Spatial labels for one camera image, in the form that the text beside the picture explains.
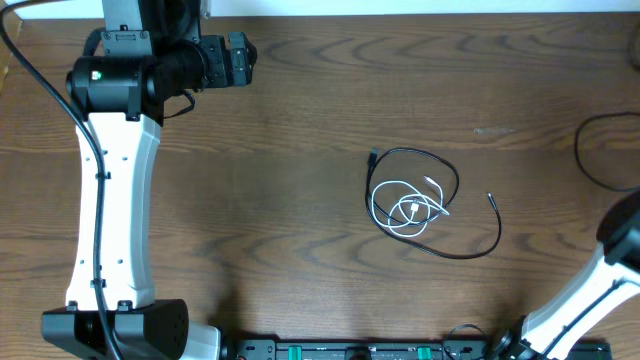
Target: tangled cable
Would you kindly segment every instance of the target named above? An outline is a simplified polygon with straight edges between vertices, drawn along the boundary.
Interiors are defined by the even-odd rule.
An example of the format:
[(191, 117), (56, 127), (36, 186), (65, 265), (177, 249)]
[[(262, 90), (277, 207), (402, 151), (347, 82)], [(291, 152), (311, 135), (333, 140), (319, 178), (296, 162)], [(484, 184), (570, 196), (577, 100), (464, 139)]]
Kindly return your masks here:
[[(440, 213), (443, 213), (445, 215), (449, 215), (449, 212), (443, 207), (443, 201), (444, 201), (444, 194), (442, 192), (442, 188), (440, 187), (440, 185), (438, 185), (437, 182), (435, 182), (435, 180), (431, 179), (428, 176), (424, 177), (425, 182), (427, 184), (431, 184), (433, 186), (435, 186), (439, 193), (440, 193), (440, 201), (436, 202), (435, 200), (433, 200), (432, 198), (430, 198), (427, 195), (424, 195), (423, 193), (421, 193), (420, 191), (418, 191), (418, 189), (416, 189), (413, 185), (405, 182), (405, 181), (400, 181), (400, 180), (390, 180), (390, 181), (385, 181), (380, 183), (378, 186), (375, 187), (375, 189), (373, 189), (373, 192), (371, 193), (371, 207), (374, 208), (376, 201), (375, 201), (375, 196), (376, 196), (376, 192), (387, 185), (393, 185), (393, 184), (399, 184), (399, 185), (404, 185), (408, 188), (410, 188), (413, 193), (405, 195), (403, 197), (400, 198), (400, 200), (398, 200), (398, 202), (396, 202), (395, 205), (393, 205), (393, 207), (391, 208), (391, 211), (389, 211), (389, 215), (387, 217), (387, 223), (384, 224), (380, 221), (380, 219), (378, 219), (378, 216), (374, 213), (373, 214), (373, 219), (375, 220), (375, 222), (378, 223), (378, 225), (389, 229), (390, 232), (392, 232), (393, 234), (395, 234), (396, 236), (400, 236), (403, 238), (412, 238), (412, 237), (416, 237), (420, 234), (422, 234), (422, 232), (427, 228), (427, 225), (432, 222), (433, 220), (435, 220)], [(411, 215), (407, 216), (407, 214), (405, 213), (404, 209), (402, 208), (402, 204), (411, 204)], [(414, 221), (415, 215), (418, 212), (418, 210), (420, 209), (420, 207), (425, 207), (426, 211), (427, 211), (427, 216), (423, 221)], [(402, 214), (402, 216), (405, 218), (405, 222), (398, 224), (398, 225), (391, 225), (391, 219), (393, 216), (393, 213), (396, 211), (396, 209), (398, 209), (400, 211), (400, 214)], [(431, 217), (431, 209), (435, 209), (438, 214), (434, 215), (433, 218)], [(395, 229), (399, 229), (399, 228), (404, 228), (407, 226), (422, 226), (422, 228), (420, 230), (418, 230), (418, 232), (415, 232), (413, 234), (403, 234), (403, 233), (399, 233), (396, 232)]]
[[(438, 188), (438, 191), (440, 194), (440, 201), (435, 201), (431, 199), (430, 197), (422, 194), (411, 184), (408, 184), (404, 181), (399, 181), (399, 180), (391, 180), (391, 181), (383, 182), (377, 185), (372, 192), (371, 178), (373, 177), (373, 173), (378, 167), (378, 164), (380, 164), (380, 162), (390, 154), (397, 153), (397, 152), (407, 152), (407, 153), (423, 155), (433, 160), (436, 160), (441, 164), (445, 165), (446, 167), (448, 167), (455, 177), (455, 187), (453, 189), (453, 192), (451, 193), (451, 197), (449, 198), (449, 200), (447, 200), (446, 202), (444, 201), (444, 194), (442, 192), (442, 188), (440, 187), (440, 185), (438, 185), (438, 183), (436, 183), (433, 179), (429, 177), (425, 177), (425, 180), (428, 184)], [(364, 203), (367, 209), (367, 213), (371, 218), (371, 221), (373, 221), (373, 223), (378, 227), (378, 229), (380, 229), (380, 231), (382, 231), (385, 235), (389, 236), (394, 240), (413, 246), (414, 248), (424, 251), (426, 253), (429, 253), (431, 255), (435, 255), (445, 259), (451, 259), (451, 260), (477, 259), (479, 257), (483, 257), (491, 253), (498, 246), (498, 243), (500, 242), (500, 237), (502, 236), (502, 220), (500, 219), (500, 212), (498, 211), (498, 205), (496, 204), (491, 193), (488, 193), (487, 196), (489, 197), (489, 203), (491, 204), (491, 207), (496, 213), (496, 219), (498, 220), (498, 234), (496, 236), (496, 240), (493, 243), (493, 245), (491, 245), (491, 247), (488, 248), (487, 250), (484, 250), (475, 254), (464, 254), (464, 255), (449, 254), (442, 251), (438, 251), (436, 249), (433, 249), (429, 246), (426, 246), (424, 244), (421, 244), (417, 241), (410, 239), (412, 237), (416, 237), (422, 234), (426, 229), (427, 225), (433, 220), (435, 220), (438, 216), (440, 216), (440, 214), (449, 215), (449, 212), (447, 211), (447, 207), (449, 207), (449, 204), (451, 204), (453, 199), (456, 197), (456, 194), (458, 193), (458, 187), (460, 186), (460, 175), (458, 174), (458, 170), (456, 170), (455, 166), (453, 166), (453, 164), (450, 163), (449, 161), (441, 158), (436, 154), (430, 153), (428, 151), (413, 149), (413, 148), (394, 148), (380, 155), (380, 157), (378, 157), (378, 151), (376, 149), (373, 149), (373, 151), (371, 151), (371, 153), (369, 154), (369, 160), (367, 161), (367, 166), (368, 166), (368, 170), (367, 170), (366, 186), (365, 186), (365, 193), (364, 193)], [(386, 212), (375, 201), (374, 195), (376, 191), (379, 190), (382, 186), (389, 185), (389, 184), (405, 185), (409, 187), (413, 191), (413, 193), (401, 197), (400, 200), (398, 200), (396, 204), (391, 208), (391, 211)], [(405, 210), (402, 208), (402, 204), (407, 204), (407, 203), (411, 203), (410, 216), (407, 216)], [(415, 214), (418, 212), (421, 206), (426, 207), (427, 216), (424, 219), (417, 221), (415, 220)], [(399, 209), (398, 211), (400, 211), (400, 214), (404, 218), (404, 221), (398, 220), (395, 217), (393, 217), (393, 213), (396, 211), (396, 209)], [(432, 210), (436, 210), (435, 214), (433, 215), (431, 213)], [(386, 224), (380, 221), (380, 218), (378, 218), (378, 215), (377, 215), (378, 212), (381, 213), (386, 218)], [(420, 226), (421, 226), (421, 229), (413, 234), (403, 234), (403, 233), (398, 233), (396, 231), (396, 229), (400, 229), (400, 228), (420, 227)]]

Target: wooden table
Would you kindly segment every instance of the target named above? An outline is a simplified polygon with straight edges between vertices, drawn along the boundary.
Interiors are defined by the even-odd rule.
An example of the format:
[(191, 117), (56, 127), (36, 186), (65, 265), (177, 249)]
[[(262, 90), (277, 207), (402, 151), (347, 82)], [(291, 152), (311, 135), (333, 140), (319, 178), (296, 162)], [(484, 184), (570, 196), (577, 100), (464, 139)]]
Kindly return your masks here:
[[(198, 94), (156, 158), (150, 246), (157, 298), (226, 330), (281, 338), (437, 338), (497, 331), (585, 264), (621, 196), (575, 166), (586, 117), (639, 109), (626, 46), (638, 14), (237, 18), (254, 83)], [(61, 91), (100, 21), (28, 21), (20, 47)], [(167, 113), (182, 107), (171, 100)], [(64, 304), (76, 251), (80, 160), (71, 120), (17, 64), (0, 98), (0, 358), (63, 358), (40, 314)], [(585, 149), (610, 181), (640, 181), (640, 130), (597, 128)], [(381, 234), (363, 203), (372, 147), (431, 150), (458, 168), (452, 216), (423, 241), (490, 256), (448, 261)], [(611, 159), (623, 161), (617, 164)], [(374, 181), (429, 174), (398, 157)], [(637, 358), (640, 301), (591, 333)]]

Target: green terminal block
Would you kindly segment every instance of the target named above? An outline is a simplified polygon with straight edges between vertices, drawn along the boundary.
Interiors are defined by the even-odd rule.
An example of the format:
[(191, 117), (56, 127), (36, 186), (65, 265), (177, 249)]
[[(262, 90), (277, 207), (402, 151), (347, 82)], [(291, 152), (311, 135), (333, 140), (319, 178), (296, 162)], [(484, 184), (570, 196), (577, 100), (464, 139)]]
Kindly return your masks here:
[(301, 346), (289, 346), (289, 360), (302, 360)]
[(418, 348), (418, 360), (431, 360), (431, 348), (430, 347), (419, 347)]

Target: white wall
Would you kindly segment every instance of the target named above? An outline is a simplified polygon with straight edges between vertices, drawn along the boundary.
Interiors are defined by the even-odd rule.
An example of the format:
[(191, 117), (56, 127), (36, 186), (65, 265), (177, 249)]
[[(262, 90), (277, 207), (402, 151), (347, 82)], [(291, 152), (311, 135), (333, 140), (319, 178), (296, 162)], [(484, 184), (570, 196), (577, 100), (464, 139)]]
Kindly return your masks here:
[[(20, 0), (7, 0), (15, 3)], [(212, 16), (640, 11), (640, 0), (203, 0)], [(18, 12), (26, 19), (99, 18), (101, 0), (71, 0)]]

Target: black cable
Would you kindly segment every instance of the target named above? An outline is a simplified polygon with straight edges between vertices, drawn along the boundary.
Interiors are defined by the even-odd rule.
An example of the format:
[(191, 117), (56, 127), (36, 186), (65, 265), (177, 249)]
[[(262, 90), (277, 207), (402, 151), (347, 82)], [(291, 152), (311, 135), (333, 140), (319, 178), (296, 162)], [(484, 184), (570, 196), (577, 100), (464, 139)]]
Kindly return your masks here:
[(100, 27), (91, 32), (84, 42), (84, 49), (82, 49), (82, 56), (93, 56), (98, 50), (100, 41), (102, 41), (102, 32), (106, 31), (105, 27)]
[(567, 335), (567, 333), (569, 333), (569, 331), (571, 331), (571, 329), (573, 329), (573, 327), (576, 326), (576, 324), (578, 324), (585, 316), (587, 316), (588, 313), (590, 313), (596, 306), (598, 306), (602, 301), (604, 301), (604, 299), (606, 299), (607, 296), (611, 295), (611, 293), (618, 290), (620, 286), (622, 286), (625, 282), (626, 281), (614, 281), (613, 285), (611, 285), (611, 287), (607, 289), (607, 291), (605, 291), (604, 294), (600, 295), (600, 297), (598, 297), (594, 302), (592, 302), (591, 305), (589, 305), (586, 309), (584, 309), (580, 313), (580, 315), (578, 315), (575, 319), (573, 319), (573, 321), (571, 321), (569, 325), (566, 325), (562, 328), (562, 331), (560, 332), (560, 334), (558, 334), (558, 336), (556, 336), (556, 338), (553, 339), (553, 342), (551, 342), (551, 344), (547, 347), (547, 349), (544, 351), (541, 357), (539, 357), (539, 359), (541, 360), (547, 359), (551, 351), (553, 351), (556, 345), (558, 345), (560, 340), (562, 340), (562, 338), (565, 335)]
[[(454, 327), (453, 329), (451, 329), (451, 331), (449, 331), (449, 334), (444, 338), (444, 340), (442, 340), (442, 351), (447, 354), (447, 356), (449, 357), (449, 359), (451, 360), (456, 360), (454, 359), (453, 355), (451, 355), (451, 351), (449, 351), (449, 349), (446, 348), (445, 342), (447, 342), (447, 340), (449, 340), (451, 338), (451, 336), (453, 336), (454, 333), (460, 331), (460, 330), (464, 330), (464, 329), (474, 329), (477, 330), (478, 332), (480, 332), (482, 334), (482, 336), (485, 338), (485, 340), (487, 341), (487, 344), (489, 343), (489, 337), (487, 336), (487, 334), (484, 333), (484, 331), (482, 331), (482, 329), (480, 329), (480, 327), (478, 327), (477, 325), (474, 324), (462, 324), (462, 325), (458, 325), (456, 327)], [(482, 349), (482, 356), (477, 358), (477, 359), (473, 359), (473, 360), (480, 360), (480, 359), (484, 359), (486, 357), (486, 348)]]
[(104, 167), (104, 159), (102, 157), (102, 153), (100, 151), (98, 144), (91, 136), (91, 133), (89, 132), (87, 127), (84, 125), (84, 121), (83, 121), (84, 119), (82, 119), (81, 116), (78, 115), (71, 108), (69, 103), (62, 97), (62, 95), (60, 95), (60, 93), (47, 81), (47, 79), (45, 79), (44, 76), (42, 76), (42, 74), (40, 74), (40, 72), (38, 72), (38, 70), (33, 65), (31, 65), (29, 60), (27, 60), (24, 57), (24, 55), (22, 55), (20, 50), (18, 50), (16, 45), (9, 38), (9, 35), (7, 34), (7, 30), (5, 29), (5, 26), (4, 26), (4, 20), (7, 14), (9, 14), (10, 12), (13, 12), (16, 9), (32, 6), (32, 5), (51, 3), (56, 1), (60, 1), (60, 0), (35, 0), (35, 1), (32, 0), (32, 1), (24, 1), (20, 3), (16, 3), (13, 5), (8, 5), (7, 7), (5, 7), (0, 11), (0, 35), (2, 36), (2, 40), (4, 41), (9, 51), (11, 51), (11, 53), (13, 54), (13, 56), (16, 57), (16, 59), (18, 59), (20, 64), (22, 64), (22, 66), (24, 66), (27, 69), (27, 71), (38, 81), (38, 83), (40, 83), (40, 85), (42, 85), (42, 87), (44, 87), (44, 89), (47, 90), (47, 92), (51, 96), (53, 96), (53, 98), (58, 102), (58, 104), (62, 107), (62, 109), (66, 111), (69, 114), (69, 116), (71, 116), (71, 119), (76, 124), (78, 129), (80, 129), (80, 132), (89, 143), (89, 147), (93, 152), (93, 156), (96, 158), (96, 165), (97, 165), (96, 180), (98, 181), (98, 191), (96, 196), (97, 197), (96, 198), (96, 220), (95, 220), (95, 228), (94, 228), (94, 235), (93, 235), (93, 284), (94, 284), (93, 288), (95, 289), (96, 301), (98, 304), (98, 316), (100, 317), (100, 323), (102, 325), (102, 330), (104, 331), (104, 334), (106, 336), (107, 344), (111, 348), (111, 351), (114, 357), (120, 360), (120, 359), (123, 359), (123, 357), (122, 357), (122, 354), (120, 353), (120, 350), (118, 349), (115, 336), (113, 334), (112, 329), (109, 326), (109, 322), (107, 319), (107, 310), (106, 310), (106, 304), (104, 299), (104, 293), (102, 289), (102, 284), (104, 281), (100, 276), (100, 242), (102, 240), (102, 212), (104, 208), (104, 185), (105, 185), (104, 184), (105, 167)]
[(573, 155), (576, 159), (576, 164), (578, 165), (578, 168), (580, 169), (580, 171), (582, 171), (582, 173), (589, 179), (591, 180), (594, 184), (610, 190), (610, 191), (615, 191), (615, 192), (628, 192), (628, 191), (635, 191), (635, 190), (639, 190), (640, 189), (640, 185), (639, 186), (634, 186), (634, 187), (630, 187), (630, 188), (617, 188), (611, 185), (608, 185), (598, 179), (596, 179), (593, 175), (591, 175), (587, 169), (585, 169), (585, 167), (582, 165), (582, 161), (580, 160), (580, 134), (582, 133), (582, 130), (584, 130), (584, 128), (591, 124), (594, 121), (598, 121), (598, 120), (605, 120), (605, 119), (614, 119), (614, 118), (618, 118), (618, 117), (624, 117), (624, 116), (634, 116), (634, 117), (640, 117), (640, 112), (634, 112), (634, 111), (624, 111), (624, 112), (619, 112), (619, 113), (613, 113), (613, 114), (602, 114), (602, 115), (596, 115), (596, 116), (592, 116), (590, 118), (588, 118), (587, 120), (583, 121), (582, 124), (580, 124), (580, 126), (578, 126), (578, 128), (576, 129), (576, 133), (575, 133), (575, 137), (574, 137), (574, 141), (573, 141)]
[(193, 96), (193, 94), (191, 94), (191, 92), (189, 92), (188, 90), (180, 90), (178, 91), (178, 93), (174, 96), (184, 96), (187, 98), (187, 100), (189, 100), (189, 106), (187, 106), (186, 108), (178, 111), (177, 113), (171, 115), (171, 116), (165, 116), (162, 119), (167, 120), (167, 119), (171, 119), (172, 117), (177, 117), (180, 115), (184, 115), (190, 111), (192, 111), (193, 109), (196, 108), (196, 98)]
[[(498, 211), (498, 205), (496, 204), (495, 199), (493, 198), (491, 193), (488, 193), (487, 195), (489, 197), (489, 203), (491, 203), (491, 207), (495, 211), (496, 218), (498, 220), (498, 235), (496, 237), (496, 241), (493, 243), (493, 245), (489, 249), (487, 249), (485, 251), (482, 251), (482, 252), (479, 252), (479, 253), (476, 253), (476, 254), (468, 254), (468, 255), (467, 254), (465, 254), (465, 255), (448, 254), (448, 253), (445, 253), (445, 252), (442, 252), (442, 251), (435, 250), (435, 249), (433, 249), (431, 247), (428, 247), (428, 246), (426, 246), (424, 244), (421, 244), (419, 242), (396, 236), (396, 235), (388, 232), (387, 230), (385, 230), (382, 226), (380, 226), (380, 224), (378, 224), (378, 222), (375, 221), (375, 218), (374, 218), (373, 211), (375, 211), (375, 210), (371, 209), (371, 206), (369, 205), (369, 202), (371, 201), (371, 178), (373, 177), (373, 173), (375, 172), (376, 168), (378, 167), (378, 165), (380, 164), (382, 159), (384, 159), (388, 155), (396, 153), (396, 152), (408, 152), (408, 153), (414, 153), (414, 154), (427, 156), (427, 157), (429, 157), (431, 159), (434, 159), (434, 160), (439, 161), (440, 163), (444, 164), (445, 166), (447, 166), (453, 172), (453, 175), (455, 176), (455, 179), (456, 179), (456, 185), (455, 185), (455, 188), (453, 190), (453, 193), (451, 194), (451, 197), (443, 205), (443, 208), (446, 209), (449, 206), (449, 204), (451, 204), (453, 199), (456, 197), (456, 194), (458, 193), (458, 187), (460, 186), (460, 176), (458, 174), (458, 170), (456, 170), (455, 166), (453, 166), (452, 163), (450, 163), (449, 161), (439, 157), (438, 155), (435, 155), (435, 154), (430, 153), (428, 151), (414, 149), (414, 148), (394, 148), (394, 149), (388, 150), (387, 152), (382, 154), (380, 156), (380, 158), (378, 158), (377, 150), (373, 149), (371, 151), (371, 153), (369, 154), (369, 160), (367, 161), (368, 170), (367, 170), (366, 187), (365, 187), (365, 193), (364, 193), (364, 202), (365, 202), (365, 206), (367, 208), (367, 213), (369, 214), (369, 217), (371, 218), (371, 221), (378, 227), (378, 229), (380, 229), (380, 231), (382, 231), (385, 235), (389, 236), (390, 238), (392, 238), (394, 240), (397, 240), (397, 241), (400, 241), (402, 243), (405, 243), (407, 245), (413, 246), (414, 248), (416, 248), (418, 250), (424, 251), (424, 252), (429, 253), (431, 255), (436, 255), (436, 256), (439, 256), (439, 257), (442, 257), (442, 258), (445, 258), (445, 259), (451, 259), (451, 260), (477, 259), (477, 258), (480, 258), (480, 257), (488, 255), (489, 253), (491, 253), (498, 246), (498, 243), (500, 242), (500, 237), (502, 236), (502, 220), (500, 219), (500, 212)], [(375, 209), (377, 209), (378, 211), (382, 212), (387, 218), (391, 219), (392, 221), (395, 221), (396, 223), (400, 223), (400, 221), (398, 221), (397, 219), (394, 219), (390, 214), (388, 214), (387, 212), (382, 210), (382, 208), (380, 208), (380, 206), (375, 201), (374, 201), (374, 205), (373, 206), (374, 206)], [(440, 213), (441, 213), (441, 211), (438, 211), (435, 215), (433, 215), (433, 217), (439, 215)], [(430, 221), (433, 217), (424, 219), (419, 224), (424, 224), (425, 222)]]

